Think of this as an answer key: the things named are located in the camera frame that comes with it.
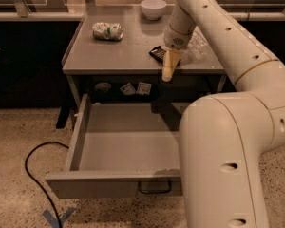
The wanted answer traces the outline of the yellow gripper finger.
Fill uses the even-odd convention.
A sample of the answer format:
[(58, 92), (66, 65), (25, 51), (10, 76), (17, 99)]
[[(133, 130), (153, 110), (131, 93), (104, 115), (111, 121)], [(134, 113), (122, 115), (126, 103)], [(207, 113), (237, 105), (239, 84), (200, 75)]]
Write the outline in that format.
[(181, 61), (181, 52), (177, 49), (169, 49), (163, 57), (162, 79), (169, 82), (174, 70)]

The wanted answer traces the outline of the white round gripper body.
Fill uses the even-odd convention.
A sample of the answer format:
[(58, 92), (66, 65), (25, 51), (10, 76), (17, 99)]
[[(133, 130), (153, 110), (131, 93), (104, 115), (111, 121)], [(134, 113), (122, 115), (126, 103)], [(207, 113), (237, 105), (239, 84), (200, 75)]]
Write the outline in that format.
[(192, 32), (178, 32), (170, 24), (164, 30), (163, 41), (168, 48), (184, 50), (192, 38)]

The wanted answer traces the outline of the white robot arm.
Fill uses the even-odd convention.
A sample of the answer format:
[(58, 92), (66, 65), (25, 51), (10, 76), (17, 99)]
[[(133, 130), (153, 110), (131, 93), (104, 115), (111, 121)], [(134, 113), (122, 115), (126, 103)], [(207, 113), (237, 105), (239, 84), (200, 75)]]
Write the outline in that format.
[(217, 0), (176, 0), (164, 32), (180, 48), (200, 29), (233, 93), (191, 103), (180, 120), (180, 174), (188, 228), (269, 228), (258, 167), (285, 144), (285, 65)]

